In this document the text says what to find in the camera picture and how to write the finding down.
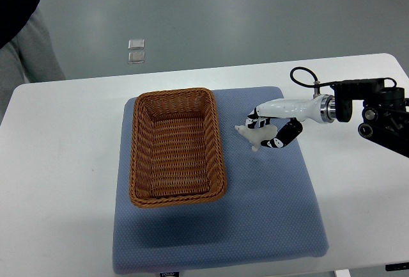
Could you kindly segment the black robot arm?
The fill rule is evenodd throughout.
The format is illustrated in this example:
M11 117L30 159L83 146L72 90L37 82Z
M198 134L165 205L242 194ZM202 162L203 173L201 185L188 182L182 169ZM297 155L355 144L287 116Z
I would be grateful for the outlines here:
M290 79L312 88L320 102L324 122L349 122L354 100L362 101L362 123L357 130L361 137L393 152L408 157L408 98L405 89L393 78L353 79L319 82L306 67L295 67Z

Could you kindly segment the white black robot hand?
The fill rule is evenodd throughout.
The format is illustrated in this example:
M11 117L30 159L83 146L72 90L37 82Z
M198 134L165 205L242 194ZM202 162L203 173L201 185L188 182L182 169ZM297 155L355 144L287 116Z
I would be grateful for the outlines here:
M311 119L317 123L332 123L336 119L335 98L328 94L315 94L311 100L274 99L262 103L247 115L245 126L253 129L263 128L273 118L287 118L274 137L264 139L261 145L269 148L283 148L302 132L302 122Z

